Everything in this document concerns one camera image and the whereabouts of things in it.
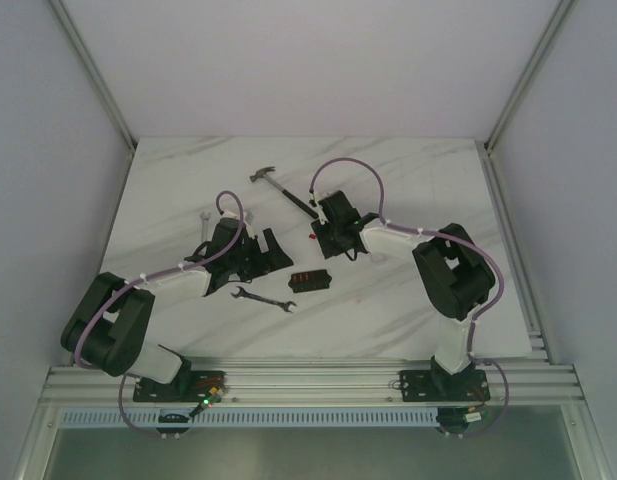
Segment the black fuse box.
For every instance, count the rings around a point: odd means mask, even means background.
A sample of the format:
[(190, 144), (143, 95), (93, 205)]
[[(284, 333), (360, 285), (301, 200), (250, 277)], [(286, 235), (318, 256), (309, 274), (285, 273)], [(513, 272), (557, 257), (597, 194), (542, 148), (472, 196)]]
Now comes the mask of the black fuse box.
[(288, 286), (295, 294), (298, 294), (329, 289), (331, 282), (332, 277), (328, 271), (319, 269), (293, 273)]

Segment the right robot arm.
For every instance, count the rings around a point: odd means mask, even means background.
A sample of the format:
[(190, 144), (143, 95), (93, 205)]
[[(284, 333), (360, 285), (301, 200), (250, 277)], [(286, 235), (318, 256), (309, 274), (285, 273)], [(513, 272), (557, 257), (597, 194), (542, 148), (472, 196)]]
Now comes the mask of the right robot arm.
[(414, 265), (432, 306), (444, 317), (430, 368), (402, 381), (413, 400), (466, 401), (485, 380), (473, 354), (475, 321), (468, 316), (483, 306), (495, 275), (465, 229), (455, 223), (426, 236), (389, 228), (377, 213), (360, 215), (337, 190), (323, 198), (311, 194), (311, 223), (323, 256), (382, 254)]

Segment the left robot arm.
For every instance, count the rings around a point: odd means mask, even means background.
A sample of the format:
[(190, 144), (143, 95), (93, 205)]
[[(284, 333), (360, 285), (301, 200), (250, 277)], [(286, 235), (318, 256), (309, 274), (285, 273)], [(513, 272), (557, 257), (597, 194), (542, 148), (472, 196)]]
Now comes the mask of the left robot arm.
[(152, 380), (168, 401), (183, 401), (193, 386), (190, 367), (180, 354), (146, 340), (150, 319), (215, 293), (233, 276), (248, 283), (294, 265), (270, 228), (263, 236), (265, 251), (248, 223), (224, 216), (212, 237), (168, 275), (134, 286), (110, 272), (97, 275), (65, 326), (61, 346), (88, 367)]

